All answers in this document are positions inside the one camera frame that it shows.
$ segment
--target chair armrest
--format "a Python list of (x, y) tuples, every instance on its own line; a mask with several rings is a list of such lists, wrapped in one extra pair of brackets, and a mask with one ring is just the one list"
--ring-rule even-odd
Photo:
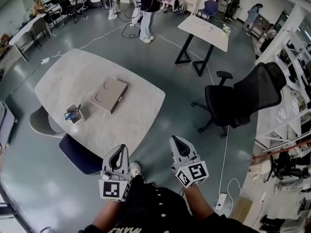
[(216, 74), (219, 78), (233, 79), (232, 74), (229, 72), (217, 71)]

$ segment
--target black table leg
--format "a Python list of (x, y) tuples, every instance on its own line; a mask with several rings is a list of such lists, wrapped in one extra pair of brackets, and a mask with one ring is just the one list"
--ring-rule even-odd
[(213, 52), (213, 49), (214, 49), (214, 45), (210, 45), (205, 60), (194, 61), (194, 62), (192, 63), (193, 66), (194, 66), (194, 68), (195, 68), (195, 70), (196, 70), (196, 72), (198, 73), (199, 77), (202, 76), (202, 73), (203, 73), (203, 71), (204, 71), (204, 69), (205, 69), (205, 67), (206, 67), (206, 65), (207, 65), (207, 62), (208, 62), (208, 60), (209, 60), (209, 58), (210, 58), (210, 55), (211, 55), (212, 52)]
[[(189, 34), (189, 36), (188, 36), (188, 38), (187, 38), (187, 40), (186, 40), (186, 42), (185, 42), (183, 48), (181, 49), (181, 51), (180, 51), (180, 53), (179, 53), (179, 56), (177, 57), (177, 59), (176, 59), (176, 61), (175, 61), (175, 65), (177, 65), (177, 64), (182, 64), (182, 63), (187, 63), (187, 62), (191, 62), (191, 59), (190, 59), (189, 55), (187, 54), (187, 48), (188, 48), (188, 46), (189, 46), (189, 44), (190, 44), (192, 38), (193, 38), (193, 35), (192, 35), (192, 34)], [(181, 57), (183, 56), (183, 54), (185, 54), (185, 56), (186, 56), (186, 58), (187, 58), (186, 60), (180, 60)]]

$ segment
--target person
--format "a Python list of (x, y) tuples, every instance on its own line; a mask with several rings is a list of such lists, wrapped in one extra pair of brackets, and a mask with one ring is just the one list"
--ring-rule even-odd
[(34, 4), (31, 8), (31, 12), (34, 16), (41, 14), (39, 10), (45, 10), (43, 3), (40, 0), (34, 0)]
[(132, 186), (125, 202), (107, 201), (93, 223), (79, 233), (257, 233), (234, 219), (217, 215), (197, 186), (182, 196), (145, 184), (137, 163), (130, 165)]
[(249, 26), (255, 21), (256, 17), (259, 14), (259, 9), (261, 9), (263, 5), (261, 3), (257, 3), (248, 11), (248, 18), (244, 23), (243, 29), (249, 30)]
[(260, 227), (261, 231), (274, 232), (274, 233), (304, 233), (305, 228), (309, 228), (309, 221), (306, 223), (306, 219), (299, 217), (295, 219), (270, 219), (267, 215), (263, 216), (260, 220), (263, 224)]
[(118, 17), (117, 13), (121, 12), (121, 9), (119, 9), (117, 5), (118, 0), (111, 0), (110, 1), (110, 9), (109, 9), (109, 16), (108, 20), (112, 20)]
[(270, 30), (268, 31), (268, 34), (260, 47), (260, 52), (264, 52), (267, 49), (267, 47), (270, 45), (270, 43), (273, 41), (277, 34), (275, 25), (271, 23), (269, 26)]
[(225, 19), (232, 21), (232, 17), (235, 14), (238, 6), (240, 4), (240, 0), (229, 0), (228, 6), (225, 10)]
[(151, 30), (156, 11), (160, 10), (160, 2), (157, 0), (141, 0), (140, 10), (143, 14), (140, 25), (140, 39), (145, 43), (150, 43), (154, 39)]

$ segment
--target gray box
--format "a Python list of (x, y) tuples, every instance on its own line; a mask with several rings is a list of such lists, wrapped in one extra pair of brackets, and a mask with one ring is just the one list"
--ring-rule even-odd
[(107, 77), (92, 96), (91, 102), (112, 114), (118, 103), (122, 100), (126, 90), (126, 83)]

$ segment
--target gray floor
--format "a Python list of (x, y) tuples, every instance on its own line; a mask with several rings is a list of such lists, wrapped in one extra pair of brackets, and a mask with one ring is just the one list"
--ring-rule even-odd
[[(53, 38), (42, 38), (42, 49), (27, 50), (30, 61), (25, 63), (19, 59), (0, 83), (1, 97), (6, 99), (18, 118), (11, 146), (1, 158), (0, 181), (21, 216), (35, 232), (47, 226), (58, 233), (77, 232), (92, 222), (105, 203), (99, 197), (99, 176), (81, 174), (58, 149), (59, 139), (34, 133), (28, 123), (29, 115), (40, 106), (34, 87), (58, 57), (52, 58), (46, 65), (40, 65), (40, 61), (57, 54), (59, 50), (64, 53), (71, 48), (85, 46), (92, 39), (125, 24), (119, 19), (108, 21), (106, 11), (102, 9), (89, 10), (87, 15), (88, 20), (81, 18), (77, 24), (69, 22)], [(185, 18), (186, 15), (159, 14), (153, 31), (182, 46), (188, 35), (177, 26)], [(220, 22), (213, 23), (222, 27)], [(203, 126), (210, 116), (206, 111), (190, 105), (194, 100), (205, 101), (204, 87), (211, 84), (207, 69), (199, 78), (190, 63), (174, 65), (180, 51), (175, 45), (158, 36), (147, 45), (139, 39), (122, 38), (121, 31), (119, 29), (93, 42), (84, 50), (131, 70), (166, 93), (154, 124), (130, 161), (141, 164), (147, 182), (179, 192), (181, 184), (170, 171), (173, 160), (169, 137), (172, 134), (184, 137), (195, 145), (206, 162), (209, 178), (200, 188), (211, 204), (216, 203), (225, 139), (220, 138), (221, 129), (216, 126), (199, 134), (196, 129)], [(138, 27), (127, 28), (125, 35), (137, 32)], [(208, 48), (208, 43), (195, 37), (189, 50), (204, 58)], [(226, 84), (233, 85), (254, 66), (252, 39), (236, 29), (232, 29), (229, 37), (228, 52), (215, 48), (209, 61), (215, 84), (220, 81), (216, 76), (218, 70), (231, 72), (234, 79)], [(253, 115), (250, 124), (230, 128), (221, 191), (226, 191), (232, 177), (240, 180), (242, 185), (251, 159), (256, 125), (257, 115)], [(233, 198), (239, 194), (235, 183), (230, 185), (230, 194)], [(223, 212), (229, 210), (230, 203), (228, 198)]]

